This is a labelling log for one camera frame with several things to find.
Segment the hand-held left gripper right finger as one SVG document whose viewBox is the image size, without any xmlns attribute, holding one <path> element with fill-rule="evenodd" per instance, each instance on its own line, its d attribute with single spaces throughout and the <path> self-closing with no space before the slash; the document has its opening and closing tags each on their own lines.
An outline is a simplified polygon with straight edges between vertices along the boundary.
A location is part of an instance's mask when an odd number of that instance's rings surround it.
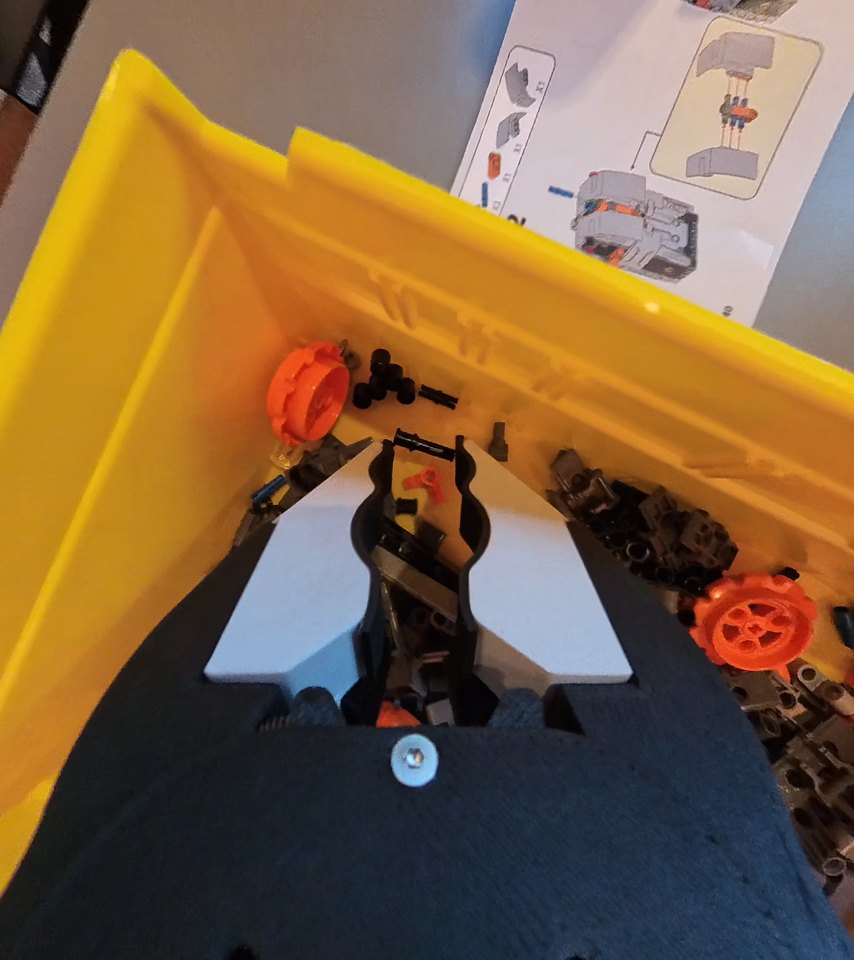
<svg viewBox="0 0 854 960">
<path fill-rule="evenodd" d="M 473 672 L 496 694 L 622 684 L 633 671 L 568 522 L 474 441 L 457 438 L 460 611 Z"/>
</svg>

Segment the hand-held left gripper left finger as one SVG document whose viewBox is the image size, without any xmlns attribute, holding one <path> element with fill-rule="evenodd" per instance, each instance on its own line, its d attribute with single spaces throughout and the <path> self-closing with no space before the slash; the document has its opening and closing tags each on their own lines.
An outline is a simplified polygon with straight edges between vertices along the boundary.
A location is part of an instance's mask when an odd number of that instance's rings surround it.
<svg viewBox="0 0 854 960">
<path fill-rule="evenodd" d="M 361 509 L 382 499 L 371 470 L 392 462 L 392 446 L 373 441 L 281 514 L 205 666 L 208 681 L 284 694 L 356 684 L 373 590 Z"/>
</svg>

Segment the pile of building block pieces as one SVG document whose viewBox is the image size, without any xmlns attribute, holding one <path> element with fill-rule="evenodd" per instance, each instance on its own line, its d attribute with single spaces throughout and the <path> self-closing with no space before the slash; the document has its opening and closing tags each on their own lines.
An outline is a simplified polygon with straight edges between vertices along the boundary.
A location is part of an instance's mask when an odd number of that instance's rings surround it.
<svg viewBox="0 0 854 960">
<path fill-rule="evenodd" d="M 358 375 L 361 357 L 347 340 L 334 343 L 350 372 L 347 398 L 352 402 L 354 385 L 369 375 Z M 252 495 L 234 546 L 258 529 L 272 533 L 284 511 L 372 442 L 367 437 L 344 443 L 331 431 L 302 443 L 313 448 L 297 462 L 282 460 L 287 471 Z M 543 498 L 571 532 L 588 533 L 644 589 L 654 589 L 672 621 L 685 630 L 695 623 L 694 606 L 706 587 L 735 576 L 729 571 L 738 547 L 707 511 L 683 509 L 661 486 L 644 490 L 611 479 L 572 448 L 558 451 L 550 474 L 554 486 Z M 415 514 L 420 501 L 396 497 L 393 484 L 385 478 L 378 507 L 361 509 L 360 542 L 369 550 L 373 571 L 372 603 L 359 637 L 361 678 L 345 694 L 327 693 L 352 724 L 538 725 L 545 719 L 543 696 L 560 685 L 544 694 L 528 688 L 496 694 L 473 672 L 474 644 L 460 611 L 464 566 L 451 567 L 438 556 L 446 533 L 429 518 L 421 518 L 415 532 L 396 522 L 405 513 Z M 763 573 L 799 579 L 788 567 Z M 842 641 L 854 651 L 854 608 L 837 606 L 831 614 Z M 818 884 L 847 917 L 854 910 L 854 668 L 842 681 L 830 680 L 803 654 L 788 664 L 789 680 L 772 671 L 727 665 L 718 665 L 719 675 L 765 743 Z"/>
</svg>

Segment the yellow plastic bin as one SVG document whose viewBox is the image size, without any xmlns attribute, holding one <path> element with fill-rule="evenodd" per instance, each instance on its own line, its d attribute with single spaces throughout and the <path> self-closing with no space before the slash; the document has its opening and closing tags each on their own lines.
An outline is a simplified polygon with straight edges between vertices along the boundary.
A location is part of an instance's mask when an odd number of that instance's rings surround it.
<svg viewBox="0 0 854 960">
<path fill-rule="evenodd" d="M 310 131 L 115 62 L 0 335 L 0 958 L 854 958 L 717 668 L 588 533 L 632 668 L 538 725 L 370 726 L 205 666 L 313 448 L 281 362 L 387 349 L 452 412 L 332 432 L 559 449 L 854 601 L 854 375 Z"/>
</svg>

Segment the large orange wheel hub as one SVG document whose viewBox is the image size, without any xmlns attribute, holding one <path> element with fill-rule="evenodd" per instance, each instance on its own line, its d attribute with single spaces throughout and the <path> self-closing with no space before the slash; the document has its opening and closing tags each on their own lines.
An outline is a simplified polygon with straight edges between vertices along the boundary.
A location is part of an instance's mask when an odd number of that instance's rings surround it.
<svg viewBox="0 0 854 960">
<path fill-rule="evenodd" d="M 350 390 L 350 372 L 335 342 L 314 341 L 291 352 L 268 389 L 274 435 L 287 447 L 322 440 L 334 428 Z"/>
</svg>

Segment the orange toothed wheel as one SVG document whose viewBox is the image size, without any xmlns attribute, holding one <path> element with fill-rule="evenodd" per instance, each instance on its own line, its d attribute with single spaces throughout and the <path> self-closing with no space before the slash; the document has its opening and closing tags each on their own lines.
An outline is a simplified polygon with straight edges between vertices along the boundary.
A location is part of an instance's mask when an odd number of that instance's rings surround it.
<svg viewBox="0 0 854 960">
<path fill-rule="evenodd" d="M 710 583 L 694 618 L 690 636 L 712 663 L 788 681 L 788 664 L 813 638 L 817 605 L 784 575 L 747 572 Z"/>
</svg>

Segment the black bushing cluster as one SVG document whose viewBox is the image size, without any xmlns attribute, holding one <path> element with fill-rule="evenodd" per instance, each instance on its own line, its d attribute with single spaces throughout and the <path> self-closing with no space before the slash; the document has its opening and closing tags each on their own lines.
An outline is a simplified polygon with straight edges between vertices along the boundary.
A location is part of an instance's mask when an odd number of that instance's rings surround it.
<svg viewBox="0 0 854 960">
<path fill-rule="evenodd" d="M 393 362 L 388 349 L 379 347 L 372 351 L 369 370 L 367 380 L 354 385 L 352 403 L 355 408 L 369 409 L 374 402 L 386 400 L 389 394 L 404 406 L 415 402 L 418 388 L 414 379 L 405 374 L 400 364 Z"/>
</svg>

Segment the instruction booklet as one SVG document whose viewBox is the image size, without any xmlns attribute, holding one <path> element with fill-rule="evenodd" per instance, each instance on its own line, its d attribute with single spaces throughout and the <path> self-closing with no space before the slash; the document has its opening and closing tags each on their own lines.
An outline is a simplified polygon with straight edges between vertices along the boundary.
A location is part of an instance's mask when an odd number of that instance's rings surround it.
<svg viewBox="0 0 854 960">
<path fill-rule="evenodd" d="M 753 327 L 854 93 L 854 2 L 516 2 L 451 192 Z"/>
</svg>

